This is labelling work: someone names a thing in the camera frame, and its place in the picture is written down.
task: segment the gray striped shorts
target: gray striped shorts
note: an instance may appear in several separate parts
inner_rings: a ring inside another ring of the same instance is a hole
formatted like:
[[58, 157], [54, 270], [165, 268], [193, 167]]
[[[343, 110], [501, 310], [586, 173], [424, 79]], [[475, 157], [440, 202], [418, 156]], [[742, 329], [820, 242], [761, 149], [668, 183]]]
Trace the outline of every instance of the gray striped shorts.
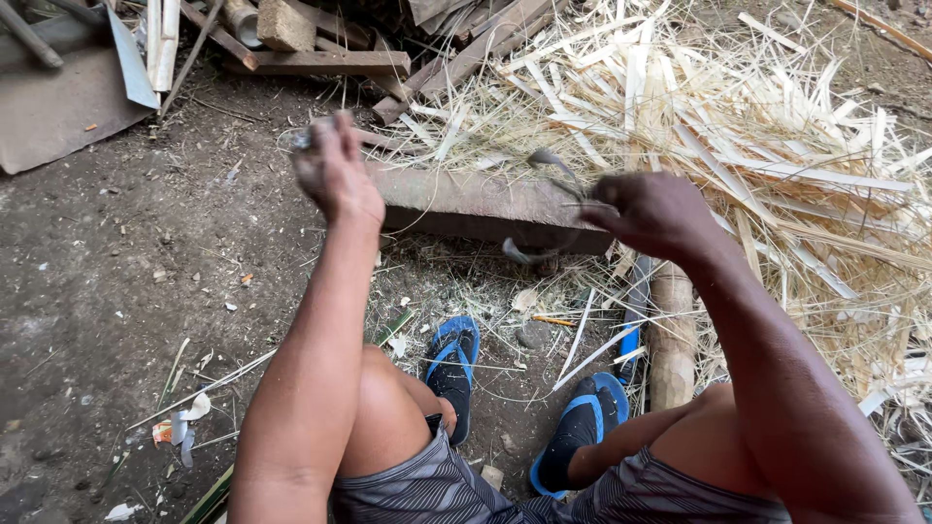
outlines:
[[334, 481], [336, 522], [564, 523], [789, 522], [783, 504], [721, 490], [655, 459], [647, 448], [609, 469], [569, 504], [538, 497], [513, 504], [453, 451], [440, 415], [436, 437], [391, 469]]

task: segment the soil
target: soil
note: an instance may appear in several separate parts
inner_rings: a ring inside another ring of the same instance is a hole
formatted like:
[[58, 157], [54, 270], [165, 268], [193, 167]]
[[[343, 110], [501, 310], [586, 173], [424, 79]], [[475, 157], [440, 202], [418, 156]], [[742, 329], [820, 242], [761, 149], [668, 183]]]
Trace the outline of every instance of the soil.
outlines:
[[[791, 4], [800, 13], [808, 5]], [[906, 0], [892, 14], [877, 6], [932, 47], [932, 30], [912, 23], [925, 20], [912, 14], [918, 5]], [[763, 3], [743, 8], [759, 19], [767, 14]], [[932, 115], [925, 61], [855, 28], [837, 9], [814, 4], [809, 20], [818, 20], [818, 33], [834, 36], [827, 47], [836, 54], [849, 47], [836, 90], [879, 82], [884, 94], [875, 95], [876, 103]], [[193, 40], [186, 28], [184, 37]], [[221, 53], [210, 48], [211, 58], [196, 65], [191, 87], [164, 122], [148, 119], [64, 159], [0, 178], [7, 296], [0, 302], [0, 522], [99, 522], [120, 503], [147, 506], [130, 521], [177, 522], [234, 460], [235, 441], [228, 439], [195, 450], [194, 467], [184, 468], [176, 448], [152, 442], [152, 424], [163, 417], [126, 428], [157, 411], [186, 338], [185, 373], [172, 400], [281, 341], [321, 246], [323, 221], [295, 186], [277, 139], [341, 104], [365, 126], [380, 93], [354, 79], [344, 90], [333, 79], [233, 76], [218, 69]], [[928, 120], [898, 113], [901, 125], [925, 137], [932, 132]], [[167, 279], [157, 283], [153, 275], [163, 269]], [[251, 284], [243, 287], [247, 274]], [[402, 312], [402, 297], [418, 312], [404, 329], [410, 354], [402, 368], [421, 369], [411, 356], [426, 349], [445, 318], [470, 307], [483, 324], [480, 364], [528, 366], [527, 372], [476, 369], [471, 436], [460, 452], [476, 471], [483, 464], [501, 469], [502, 492], [512, 500], [530, 497], [528, 468], [571, 394], [570, 384], [547, 395], [564, 358], [545, 356], [552, 344], [520, 346], [520, 323], [509, 322], [516, 317], [511, 297], [538, 277], [499, 256], [496, 246], [405, 234], [387, 241], [375, 277], [367, 338]], [[580, 354], [607, 339], [616, 321], [596, 316]], [[559, 347], [567, 349], [573, 331], [550, 330], [551, 340], [563, 331]], [[208, 354], [202, 377], [191, 374]], [[607, 368], [608, 358], [593, 368]], [[212, 391], [214, 412], [192, 426], [197, 442], [240, 428], [261, 369]], [[502, 434], [514, 449], [504, 449]], [[125, 451], [130, 455], [102, 486]]]

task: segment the pile of bamboo shavings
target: pile of bamboo shavings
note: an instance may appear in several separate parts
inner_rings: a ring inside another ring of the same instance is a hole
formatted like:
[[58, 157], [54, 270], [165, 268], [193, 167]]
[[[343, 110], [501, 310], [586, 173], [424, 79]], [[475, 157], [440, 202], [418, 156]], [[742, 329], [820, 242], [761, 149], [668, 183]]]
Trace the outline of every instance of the pile of bamboo shavings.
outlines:
[[[691, 178], [865, 414], [880, 414], [904, 471], [932, 475], [932, 149], [863, 90], [832, 89], [843, 58], [802, 18], [780, 34], [742, 14], [743, 31], [686, 39], [695, 20], [669, 0], [565, 11], [509, 60], [487, 62], [449, 99], [413, 103], [386, 130], [430, 155], [383, 160], [559, 176], [525, 163], [549, 147], [586, 184], [612, 171]], [[609, 289], [623, 276], [594, 278]], [[727, 373], [707, 317], [700, 327], [698, 388]]]

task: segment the hand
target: hand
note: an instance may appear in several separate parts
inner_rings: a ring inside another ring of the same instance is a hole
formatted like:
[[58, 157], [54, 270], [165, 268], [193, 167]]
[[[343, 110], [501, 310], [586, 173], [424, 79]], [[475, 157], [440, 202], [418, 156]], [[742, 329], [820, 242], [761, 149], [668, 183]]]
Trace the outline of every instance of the hand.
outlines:
[[728, 241], [702, 193], [669, 172], [606, 176], [592, 196], [609, 206], [585, 205], [582, 219], [645, 255], [682, 266], [714, 255]]
[[365, 173], [352, 114], [340, 111], [311, 126], [310, 146], [295, 151], [297, 182], [323, 211], [327, 223], [362, 220], [381, 228], [385, 202]]

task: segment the black sock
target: black sock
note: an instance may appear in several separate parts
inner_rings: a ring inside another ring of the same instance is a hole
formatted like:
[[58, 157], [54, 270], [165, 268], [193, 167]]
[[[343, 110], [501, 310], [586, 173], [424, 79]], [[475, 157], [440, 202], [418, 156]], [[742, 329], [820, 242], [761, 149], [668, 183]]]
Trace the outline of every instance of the black sock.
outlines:
[[[469, 355], [469, 351], [473, 347], [473, 333], [462, 331], [460, 333], [450, 332], [441, 337], [428, 350], [428, 358], [435, 360], [440, 351], [456, 339], [459, 340], [463, 352]], [[444, 360], [459, 363], [459, 353], [454, 350]], [[470, 384], [469, 379], [466, 377], [466, 368], [462, 365], [438, 364], [433, 373], [427, 378], [427, 386], [431, 388], [433, 394], [449, 401], [450, 405], [453, 406], [453, 410], [456, 411], [457, 427], [450, 436], [450, 446], [459, 446], [466, 440], [469, 433]]]
[[[573, 398], [585, 394], [595, 394], [602, 406], [602, 424], [604, 434], [618, 425], [615, 400], [609, 388], [596, 392], [596, 383], [592, 378], [580, 380]], [[538, 479], [541, 485], [552, 493], [569, 489], [569, 462], [576, 450], [598, 442], [596, 432], [596, 415], [590, 404], [573, 408], [556, 426], [554, 438], [547, 444], [538, 467]]]

